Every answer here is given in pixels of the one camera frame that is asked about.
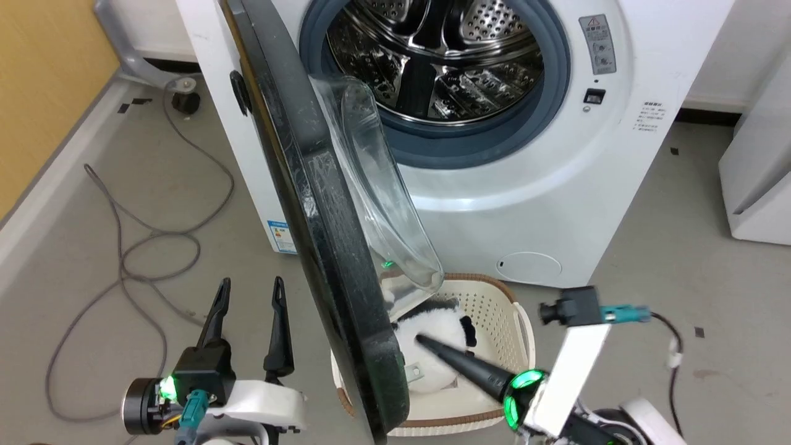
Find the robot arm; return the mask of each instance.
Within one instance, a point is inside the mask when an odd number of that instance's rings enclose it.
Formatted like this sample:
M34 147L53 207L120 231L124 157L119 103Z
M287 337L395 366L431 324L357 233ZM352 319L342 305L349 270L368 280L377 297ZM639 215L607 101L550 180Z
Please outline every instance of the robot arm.
M293 353L283 281L274 282L274 323L263 381L236 380L231 346L222 339L230 279L222 280L198 343L184 349L166 378L137 378L123 400L121 415L133 435L176 429L175 445L234 443L222 437L253 437L277 444L286 432L307 425L305 396L280 383L293 372Z
M622 405L619 413L628 423L606 420L578 404L611 326L649 321L648 307L600 306L594 287L579 287L565 289L553 306L542 304L539 315L545 325L558 321L568 327L551 373L533 369L515 375L434 339L418 336L417 342L502 403L516 434L543 435L557 443L610 445L623 443L619 435L626 431L643 445L685 444L645 399Z

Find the cable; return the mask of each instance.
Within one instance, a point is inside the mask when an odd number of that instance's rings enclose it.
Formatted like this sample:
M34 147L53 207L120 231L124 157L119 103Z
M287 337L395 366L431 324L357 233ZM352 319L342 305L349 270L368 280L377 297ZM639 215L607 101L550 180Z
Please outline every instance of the cable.
M676 412L676 380L679 376L679 366L680 356L684 353L684 342L681 338L681 334L679 334L679 330L663 315L657 314L656 312L651 313L651 317L656 318L657 320L661 321L665 326L670 329L670 332L673 333L673 337L676 339L676 354L678 355L678 359L674 360L675 363L672 365L672 369L670 370L670 387L668 390L668 399L670 400L670 413L673 415L673 423L676 424L676 431L679 435L683 438L684 434L681 432L681 423L679 422L679 415Z
M181 414L177 414L177 415L167 419L166 421L162 422L162 425L161 425L162 429L165 429L166 426L177 422L179 419L181 419Z
M159 376L162 376L162 373L165 370L165 361L168 357L168 341L165 338L165 331L153 318L151 318L151 316L142 307L140 307L137 301L135 301L135 299L132 297L131 293L127 289L127 282L134 281L137 283L143 283L147 285L162 300L162 302L164 302L165 305L169 307L173 312L175 312L179 317L183 318L186 321L189 321L193 325L197 325L197 326L203 325L202 321L194 319L190 314L187 314L186 312L176 307L176 305L174 305L167 297L165 297L164 294L162 294L162 292L157 287L156 283L164 280L169 280L171 278L176 278L177 276L181 276L186 271L190 270L193 266L195 266L195 264L198 262L198 259L200 258L201 245L198 239L195 237L195 235L193 235L193 233L196 232L198 229L204 227L206 224L210 223L212 220L214 220L214 218L222 211L222 209L225 208L225 205L228 204L228 202L231 199L233 190L236 187L236 182L233 179L233 174L231 173L231 171L225 165L223 165L222 162L217 160L213 155L209 154L203 148L201 148L197 144L193 143L190 139L188 139L187 136L185 136L181 132L181 130L179 130L176 124L173 122L173 119L168 113L167 100L166 100L168 95L168 90L172 84L173 82L170 82L162 91L162 111L165 113L165 119L168 121L168 124L170 124L170 127L173 129L173 131L175 131L176 134L179 136L179 138L181 138L181 140L186 142L187 145L189 145L191 148L196 150L198 153L202 154L204 157L212 161L228 177L228 181L229 181L228 192L225 194L225 197L222 199L219 205L217 205L217 207L211 213L209 213L207 217L202 219L194 226L182 230L161 229L143 221L142 219L138 218L135 214L133 214L131 211L127 210L121 203L119 203L117 200L115 200L115 198L112 197L112 194L108 190L107 186L99 178L99 175L93 170L93 168L88 164L83 165L83 167L85 168L85 172L88 174L88 177L99 188L99 190L104 195L104 198L107 200L107 203L109 204L110 210L112 212L112 217L115 220L115 243L116 243L116 260L118 261L118 272L115 281L113 281L104 289L99 291L88 302L88 304L86 304L80 310L77 316L74 317L74 320L69 324L69 327L66 328L66 331L63 333L60 341L58 342L58 345L55 347L55 350L52 352L52 356L50 357L49 364L47 365L47 372L44 377L44 394L47 398L47 407L49 408L49 411L50 413L52 413L52 415L65 422L84 424L89 422L95 422L98 420L108 419L117 416L119 413L119 410L117 408L114 408L112 410L107 411L106 413L97 414L95 416L71 416L69 414L65 414L63 411L60 411L58 408L56 408L52 398L52 382L51 382L52 371L53 368L55 367L55 363L58 360L63 345L69 339L71 333L74 331L74 328L77 327L80 320L85 316L85 314L88 313L88 311L94 305L96 305L96 303L98 303L101 299L107 296L107 294L110 291L112 291L116 287L120 287L124 298L129 302L129 304L132 306L135 312L137 312L140 315L140 317L146 323L148 323L153 330L157 332L162 347L162 356L160 359L159 367L157 369L157 375ZM146 238L143 238L133 243L132 246L128 247L127 249L124 249L123 228L121 227L121 218L119 216L119 211L129 216L136 223L140 224L141 226L144 226L146 229L151 230L151 233ZM175 272L170 272L159 276L147 276L139 273L134 273L129 270L129 267L127 266L127 259L130 253L132 253L135 249L159 238L173 238L173 237L186 238L193 245L195 245L195 256L187 263L186 266L182 267L181 269ZM136 436L132 436L131 438L129 438L129 440L125 442L124 445L129 445L129 443L134 441L135 438Z

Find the green led light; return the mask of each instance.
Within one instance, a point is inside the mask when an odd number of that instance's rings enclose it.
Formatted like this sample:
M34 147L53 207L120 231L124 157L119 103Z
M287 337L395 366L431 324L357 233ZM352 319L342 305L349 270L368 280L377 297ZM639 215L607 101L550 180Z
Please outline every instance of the green led light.
M513 400L513 397L505 396L502 408L505 411L505 421L508 422L508 426L516 431L519 427L519 412L517 411L517 403Z
M538 382L543 378L543 376L544 373L537 369L525 371L511 380L511 387L515 390L519 390L535 382Z
M159 395L170 401L176 401L178 399L176 396L176 381L173 380L172 375L163 378L159 382Z

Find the stuffed toy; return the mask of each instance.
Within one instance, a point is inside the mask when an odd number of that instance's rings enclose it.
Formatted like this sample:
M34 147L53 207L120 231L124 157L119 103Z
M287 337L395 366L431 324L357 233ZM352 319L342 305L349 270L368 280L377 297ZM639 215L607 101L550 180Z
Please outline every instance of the stuffed toy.
M459 308L458 299L426 300L399 318L393 330L404 365L416 365L423 374L409 383L409 390L416 393L439 391L458 377L456 371L423 349L414 340L416 335L424 334L462 351L478 343L472 320Z

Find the stainless steel drum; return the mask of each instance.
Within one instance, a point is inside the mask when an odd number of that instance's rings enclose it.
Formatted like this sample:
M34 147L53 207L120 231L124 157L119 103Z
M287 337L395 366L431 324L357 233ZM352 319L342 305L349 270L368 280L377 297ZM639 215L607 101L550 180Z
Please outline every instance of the stainless steel drum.
M536 39L502 0L352 0L327 42L379 106L423 124L492 117L543 73Z

